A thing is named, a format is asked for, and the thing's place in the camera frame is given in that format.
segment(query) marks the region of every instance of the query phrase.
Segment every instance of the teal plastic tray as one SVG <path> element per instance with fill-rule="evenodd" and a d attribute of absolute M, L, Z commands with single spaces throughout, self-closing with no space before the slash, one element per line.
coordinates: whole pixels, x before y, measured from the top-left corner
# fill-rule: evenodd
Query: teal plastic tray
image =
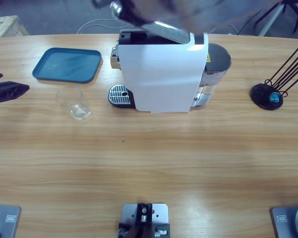
<path fill-rule="evenodd" d="M 43 54 L 32 75 L 37 79 L 88 83 L 93 80 L 100 62 L 99 51 L 51 48 Z"/>

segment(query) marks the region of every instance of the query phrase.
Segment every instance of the wooden table surface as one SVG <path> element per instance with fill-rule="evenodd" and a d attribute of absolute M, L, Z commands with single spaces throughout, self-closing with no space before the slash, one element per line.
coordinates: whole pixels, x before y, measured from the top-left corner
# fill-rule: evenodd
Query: wooden table surface
<path fill-rule="evenodd" d="M 298 40 L 211 35 L 232 67 L 209 104 L 187 114 L 112 107 L 117 35 L 0 39 L 0 81 L 30 85 L 0 103 L 0 204 L 19 205 L 17 238 L 115 238 L 124 203 L 166 203 L 173 238 L 273 238 L 269 209 L 298 205 L 298 85 L 274 112 L 250 88 L 275 73 Z M 56 93 L 68 83 L 32 70 L 52 47 L 99 50 L 103 64 L 82 90 L 78 121 Z"/>

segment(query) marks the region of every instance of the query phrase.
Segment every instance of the drinking glass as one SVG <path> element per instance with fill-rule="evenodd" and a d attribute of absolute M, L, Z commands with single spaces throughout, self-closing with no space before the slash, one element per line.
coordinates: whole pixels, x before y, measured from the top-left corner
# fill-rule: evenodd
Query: drinking glass
<path fill-rule="evenodd" d="M 56 95 L 56 102 L 69 109 L 74 119 L 82 120 L 91 114 L 91 107 L 80 87 L 68 86 Z"/>

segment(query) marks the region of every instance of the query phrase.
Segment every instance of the warning label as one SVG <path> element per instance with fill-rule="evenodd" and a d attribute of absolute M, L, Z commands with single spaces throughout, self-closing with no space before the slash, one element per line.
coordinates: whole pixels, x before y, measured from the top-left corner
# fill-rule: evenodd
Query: warning label
<path fill-rule="evenodd" d="M 207 63 L 211 63 L 211 57 L 210 57 L 210 54 L 208 54 Z"/>

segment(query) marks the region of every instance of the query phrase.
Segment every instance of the coffee machine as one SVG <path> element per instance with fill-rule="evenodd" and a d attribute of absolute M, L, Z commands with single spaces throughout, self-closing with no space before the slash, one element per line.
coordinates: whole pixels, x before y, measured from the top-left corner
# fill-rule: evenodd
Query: coffee machine
<path fill-rule="evenodd" d="M 94 0 L 103 7 L 110 0 Z M 111 2 L 113 15 L 140 28 L 123 30 L 112 49 L 111 65 L 124 84 L 109 91 L 109 102 L 141 112 L 186 113 L 204 106 L 231 66 L 229 53 L 193 34 L 159 21 L 147 22 L 128 0 Z"/>

